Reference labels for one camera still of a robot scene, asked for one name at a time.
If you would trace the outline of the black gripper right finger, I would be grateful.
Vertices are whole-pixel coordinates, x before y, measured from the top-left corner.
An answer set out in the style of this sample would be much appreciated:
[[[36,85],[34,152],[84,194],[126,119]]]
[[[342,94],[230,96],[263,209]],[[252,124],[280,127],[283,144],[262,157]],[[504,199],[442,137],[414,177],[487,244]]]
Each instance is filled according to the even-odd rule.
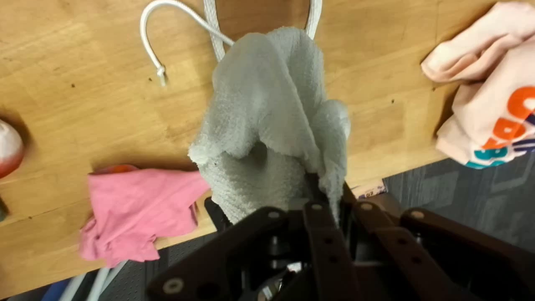
[[[457,286],[419,239],[402,226],[402,208],[392,198],[375,196],[354,204],[354,216],[372,243],[399,273],[397,284],[409,291],[404,301],[474,301]]]

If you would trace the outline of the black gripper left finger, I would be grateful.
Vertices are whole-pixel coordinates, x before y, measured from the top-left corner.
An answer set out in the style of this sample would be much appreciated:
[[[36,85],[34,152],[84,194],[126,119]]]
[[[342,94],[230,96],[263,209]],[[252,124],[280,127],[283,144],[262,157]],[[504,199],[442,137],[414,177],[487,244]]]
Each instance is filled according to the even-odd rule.
[[[305,233],[305,269],[290,284],[290,301],[362,301],[364,293],[332,209],[320,203],[292,211]]]

